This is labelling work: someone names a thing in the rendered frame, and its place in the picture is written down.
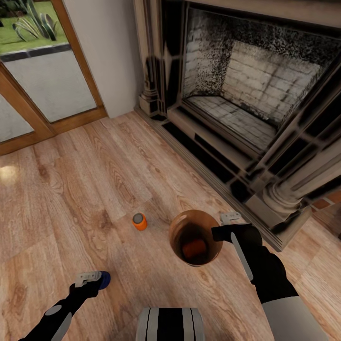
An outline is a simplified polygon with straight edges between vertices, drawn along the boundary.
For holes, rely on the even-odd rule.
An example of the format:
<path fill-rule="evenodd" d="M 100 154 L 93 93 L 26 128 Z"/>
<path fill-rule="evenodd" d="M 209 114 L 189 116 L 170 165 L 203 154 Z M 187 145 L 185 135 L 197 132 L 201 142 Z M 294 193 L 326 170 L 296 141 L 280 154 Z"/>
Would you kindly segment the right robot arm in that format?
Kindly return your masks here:
<path fill-rule="evenodd" d="M 231 224 L 240 218 L 239 212 L 221 214 L 221 226 L 211 229 L 213 239 L 233 243 L 256 287 L 274 340 L 330 341 L 287 279 L 282 261 L 263 246 L 259 230 L 248 222 Z"/>

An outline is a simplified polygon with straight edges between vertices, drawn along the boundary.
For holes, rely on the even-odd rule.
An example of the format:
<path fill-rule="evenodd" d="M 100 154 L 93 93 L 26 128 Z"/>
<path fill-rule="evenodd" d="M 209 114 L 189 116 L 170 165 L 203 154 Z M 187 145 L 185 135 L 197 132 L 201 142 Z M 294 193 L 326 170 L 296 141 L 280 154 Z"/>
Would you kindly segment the can of soda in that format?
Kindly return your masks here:
<path fill-rule="evenodd" d="M 100 286 L 100 290 L 102 289 L 105 289 L 109 282 L 110 282 L 110 273 L 108 272 L 102 272 L 102 275 L 103 276 L 103 282 L 101 283 L 101 286 Z M 89 280 L 86 280 L 87 282 L 92 282 L 92 281 L 97 281 L 97 279 L 89 279 Z"/>
<path fill-rule="evenodd" d="M 142 231 L 147 227 L 147 221 L 142 213 L 137 213 L 132 217 L 132 223 L 137 230 Z"/>
<path fill-rule="evenodd" d="M 186 260 L 190 260 L 200 255 L 204 255 L 208 251 L 207 244 L 204 239 L 199 239 L 197 242 L 190 242 L 182 247 L 182 252 Z"/>

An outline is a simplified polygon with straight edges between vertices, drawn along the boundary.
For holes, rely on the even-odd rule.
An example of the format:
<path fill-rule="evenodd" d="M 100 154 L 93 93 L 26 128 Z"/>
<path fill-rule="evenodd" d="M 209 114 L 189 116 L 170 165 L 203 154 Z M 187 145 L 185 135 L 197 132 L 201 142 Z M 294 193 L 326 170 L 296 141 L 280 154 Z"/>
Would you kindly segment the trash can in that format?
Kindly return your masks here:
<path fill-rule="evenodd" d="M 186 215 L 186 217 L 179 221 L 178 224 L 175 224 L 183 215 Z M 195 209 L 184 211 L 175 217 L 170 225 L 170 247 L 180 260 L 194 268 L 209 264 L 219 256 L 224 244 L 224 241 L 214 241 L 212 227 L 220 227 L 220 225 L 209 213 Z M 201 238 L 205 240 L 208 251 L 204 255 L 186 260 L 182 247 L 190 242 L 197 242 Z"/>

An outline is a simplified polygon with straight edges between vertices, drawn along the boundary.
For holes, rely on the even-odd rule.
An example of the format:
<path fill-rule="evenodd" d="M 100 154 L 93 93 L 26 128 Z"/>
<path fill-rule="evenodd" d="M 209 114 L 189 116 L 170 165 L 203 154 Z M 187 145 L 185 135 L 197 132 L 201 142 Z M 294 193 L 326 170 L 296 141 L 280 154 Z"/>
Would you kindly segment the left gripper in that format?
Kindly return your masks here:
<path fill-rule="evenodd" d="M 69 288 L 69 295 L 77 295 L 80 298 L 80 305 L 82 305 L 87 298 L 96 297 L 98 295 L 98 290 L 102 282 L 103 276 L 97 281 L 87 282 L 87 284 L 82 287 L 75 287 L 75 283 L 73 283 Z"/>

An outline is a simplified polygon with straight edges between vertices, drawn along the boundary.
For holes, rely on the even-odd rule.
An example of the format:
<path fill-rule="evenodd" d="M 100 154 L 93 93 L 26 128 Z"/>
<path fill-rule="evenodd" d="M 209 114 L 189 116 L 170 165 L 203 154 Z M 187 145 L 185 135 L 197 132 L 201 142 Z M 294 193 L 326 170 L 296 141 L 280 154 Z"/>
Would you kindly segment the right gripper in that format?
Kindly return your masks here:
<path fill-rule="evenodd" d="M 230 225 L 224 225 L 220 227 L 212 227 L 212 234 L 213 234 L 213 239 L 215 242 L 219 241 L 228 241 L 229 239 L 226 237 L 226 230 L 231 226 Z"/>

